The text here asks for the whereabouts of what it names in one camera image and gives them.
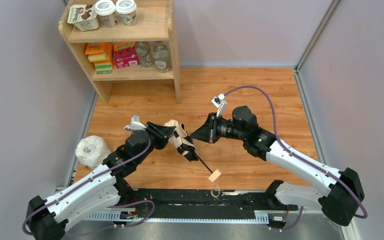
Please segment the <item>beige folding umbrella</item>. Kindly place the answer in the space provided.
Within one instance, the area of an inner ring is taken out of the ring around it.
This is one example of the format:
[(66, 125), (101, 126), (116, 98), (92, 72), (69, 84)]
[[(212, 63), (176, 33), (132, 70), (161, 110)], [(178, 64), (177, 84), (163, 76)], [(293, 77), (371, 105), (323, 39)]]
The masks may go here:
[(210, 194), (213, 198), (218, 198), (221, 194), (221, 189), (216, 180), (221, 176), (221, 171), (219, 169), (212, 170), (199, 156), (193, 139), (187, 133), (183, 124), (179, 124), (177, 120), (171, 119), (163, 125), (165, 127), (174, 127), (173, 134), (168, 141), (175, 146), (177, 152), (189, 162), (200, 162), (211, 173), (207, 179), (214, 184), (216, 193), (214, 193), (214, 189), (211, 189)]

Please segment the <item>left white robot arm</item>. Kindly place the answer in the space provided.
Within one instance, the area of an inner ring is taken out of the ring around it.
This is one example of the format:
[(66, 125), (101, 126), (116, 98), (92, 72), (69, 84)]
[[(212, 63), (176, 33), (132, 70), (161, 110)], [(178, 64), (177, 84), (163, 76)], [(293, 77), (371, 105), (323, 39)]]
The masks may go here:
[(153, 150), (162, 150), (175, 126), (152, 122), (131, 132), (125, 143), (110, 153), (86, 177), (49, 197), (32, 198), (22, 224), (25, 234), (36, 240), (60, 240), (73, 226), (105, 208), (136, 205), (133, 189), (125, 177)]

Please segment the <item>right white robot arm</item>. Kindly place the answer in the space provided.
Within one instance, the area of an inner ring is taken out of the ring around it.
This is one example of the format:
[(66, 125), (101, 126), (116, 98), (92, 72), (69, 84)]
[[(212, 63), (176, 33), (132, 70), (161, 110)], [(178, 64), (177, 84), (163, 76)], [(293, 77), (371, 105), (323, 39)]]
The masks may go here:
[(268, 190), (280, 203), (320, 210), (338, 225), (347, 227), (365, 198), (355, 170), (349, 167), (340, 170), (297, 151), (260, 127), (257, 116), (246, 105), (236, 107), (232, 119), (209, 113), (205, 123), (190, 136), (209, 144), (220, 138), (242, 141), (243, 148), (251, 156), (287, 169), (310, 183), (308, 187), (273, 181)]

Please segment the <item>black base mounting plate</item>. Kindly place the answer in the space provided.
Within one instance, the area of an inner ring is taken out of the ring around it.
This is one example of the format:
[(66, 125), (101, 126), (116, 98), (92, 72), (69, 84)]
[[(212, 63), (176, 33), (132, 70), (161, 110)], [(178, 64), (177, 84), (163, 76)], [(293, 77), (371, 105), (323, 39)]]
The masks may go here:
[(284, 205), (274, 195), (263, 190), (222, 190), (214, 198), (205, 189), (158, 189), (138, 188), (132, 192), (132, 203), (137, 206), (112, 208), (97, 213), (105, 220), (116, 224), (139, 221), (150, 215), (148, 221), (155, 222), (260, 222), (271, 220), (265, 214), (297, 211), (296, 205)]

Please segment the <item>white crumpled plastic bag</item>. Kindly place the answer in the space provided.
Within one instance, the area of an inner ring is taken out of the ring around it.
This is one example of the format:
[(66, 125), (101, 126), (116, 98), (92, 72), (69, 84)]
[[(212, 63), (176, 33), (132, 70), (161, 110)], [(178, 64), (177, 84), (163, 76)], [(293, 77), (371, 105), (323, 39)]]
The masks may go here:
[(96, 135), (82, 138), (74, 151), (79, 163), (92, 170), (102, 164), (111, 153), (104, 139)]

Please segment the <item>right clear glass bottle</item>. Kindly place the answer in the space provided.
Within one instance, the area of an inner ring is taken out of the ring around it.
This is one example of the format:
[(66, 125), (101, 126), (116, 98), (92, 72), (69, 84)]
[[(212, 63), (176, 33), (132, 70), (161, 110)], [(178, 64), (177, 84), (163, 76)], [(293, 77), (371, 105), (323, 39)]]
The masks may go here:
[(153, 58), (154, 64), (160, 73), (167, 73), (170, 70), (169, 48), (162, 41), (155, 42)]

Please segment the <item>clear glass bottle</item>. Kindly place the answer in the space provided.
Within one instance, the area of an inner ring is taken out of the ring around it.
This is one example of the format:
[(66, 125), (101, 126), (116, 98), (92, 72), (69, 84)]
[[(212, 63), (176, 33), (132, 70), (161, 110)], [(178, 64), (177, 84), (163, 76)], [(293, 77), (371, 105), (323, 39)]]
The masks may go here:
[(167, 73), (170, 70), (169, 48), (162, 41), (155, 42), (153, 58), (154, 64), (160, 73)]
[(135, 43), (135, 50), (143, 67), (147, 68), (153, 65), (152, 50), (148, 41), (137, 41)]

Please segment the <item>wooden shelf unit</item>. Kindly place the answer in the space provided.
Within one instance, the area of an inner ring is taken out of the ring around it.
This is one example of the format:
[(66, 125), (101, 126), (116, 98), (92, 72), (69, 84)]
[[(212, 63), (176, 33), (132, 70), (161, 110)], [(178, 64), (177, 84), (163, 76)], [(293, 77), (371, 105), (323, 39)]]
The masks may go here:
[[(81, 31), (68, 23), (74, 5), (91, 7), (94, 0), (68, 0), (58, 23), (59, 32), (101, 100), (108, 104), (116, 81), (173, 80), (176, 101), (181, 102), (181, 75), (173, 0), (137, 0), (136, 24), (114, 27), (103, 22), (95, 30)], [(169, 46), (169, 70), (160, 72), (154, 65), (145, 67), (134, 50), (138, 42), (156, 41)]]

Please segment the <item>left clear glass bottle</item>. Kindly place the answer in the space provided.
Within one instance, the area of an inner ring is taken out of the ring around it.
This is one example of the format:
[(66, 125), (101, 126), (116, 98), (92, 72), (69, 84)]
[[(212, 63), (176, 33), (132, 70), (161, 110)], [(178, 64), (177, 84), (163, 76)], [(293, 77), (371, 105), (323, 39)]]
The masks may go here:
[(143, 67), (147, 68), (153, 65), (152, 50), (148, 41), (137, 41), (135, 43), (135, 50)]

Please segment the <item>pink orange snack box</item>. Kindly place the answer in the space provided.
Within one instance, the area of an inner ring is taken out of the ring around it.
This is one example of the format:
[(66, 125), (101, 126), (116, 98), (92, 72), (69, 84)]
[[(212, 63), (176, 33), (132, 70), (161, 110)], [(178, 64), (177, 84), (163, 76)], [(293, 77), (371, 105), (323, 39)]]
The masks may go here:
[(113, 42), (114, 64), (118, 69), (140, 65), (135, 41)]

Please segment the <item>orange sponge pack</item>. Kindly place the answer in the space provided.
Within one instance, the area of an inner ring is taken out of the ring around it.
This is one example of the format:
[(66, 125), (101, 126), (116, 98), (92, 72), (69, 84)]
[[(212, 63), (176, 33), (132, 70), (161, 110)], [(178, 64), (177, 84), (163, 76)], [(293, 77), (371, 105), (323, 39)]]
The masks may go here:
[(97, 74), (111, 74), (113, 72), (113, 44), (111, 42), (89, 42), (85, 55), (94, 65)]

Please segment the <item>right white lidded cup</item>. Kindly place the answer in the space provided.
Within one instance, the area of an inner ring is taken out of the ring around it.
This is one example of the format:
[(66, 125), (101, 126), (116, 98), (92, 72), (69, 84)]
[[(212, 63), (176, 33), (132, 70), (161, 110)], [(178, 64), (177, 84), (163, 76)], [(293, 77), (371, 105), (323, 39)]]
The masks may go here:
[(118, 0), (115, 3), (115, 10), (126, 26), (132, 27), (136, 24), (137, 4), (134, 0)]

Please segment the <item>left white lidded cup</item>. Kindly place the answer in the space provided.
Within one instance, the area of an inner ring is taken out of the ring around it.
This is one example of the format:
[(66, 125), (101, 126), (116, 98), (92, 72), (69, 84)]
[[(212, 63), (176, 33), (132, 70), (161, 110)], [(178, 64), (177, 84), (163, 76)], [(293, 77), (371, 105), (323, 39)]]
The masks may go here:
[(113, 28), (117, 25), (116, 6), (112, 0), (98, 0), (95, 11), (105, 27)]

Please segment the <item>Chobani yogurt tub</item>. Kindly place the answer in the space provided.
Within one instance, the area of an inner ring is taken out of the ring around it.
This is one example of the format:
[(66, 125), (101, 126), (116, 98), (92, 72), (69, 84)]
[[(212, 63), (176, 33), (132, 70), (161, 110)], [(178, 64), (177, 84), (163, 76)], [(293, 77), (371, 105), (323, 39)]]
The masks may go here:
[(69, 8), (67, 23), (82, 32), (99, 28), (100, 23), (93, 4), (74, 4)]

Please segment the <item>aluminium frame rail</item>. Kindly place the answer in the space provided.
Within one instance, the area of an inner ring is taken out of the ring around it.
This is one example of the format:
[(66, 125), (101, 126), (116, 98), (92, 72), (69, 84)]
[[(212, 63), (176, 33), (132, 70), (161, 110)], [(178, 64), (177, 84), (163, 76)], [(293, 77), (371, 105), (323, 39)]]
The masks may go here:
[(29, 205), (39, 214), (28, 221), (37, 240), (60, 240), (83, 220), (126, 223), (230, 223), (264, 224), (278, 232), (291, 229), (290, 212), (302, 214), (309, 209), (322, 213), (328, 222), (347, 227), (352, 221), (351, 208), (327, 203), (315, 190), (275, 181), (266, 191), (223, 190), (212, 196), (205, 189), (136, 188), (120, 193), (110, 186), (87, 196), (69, 209), (66, 216), (57, 208), (67, 208), (74, 194), (64, 197), (60, 191), (50, 199), (35, 198)]

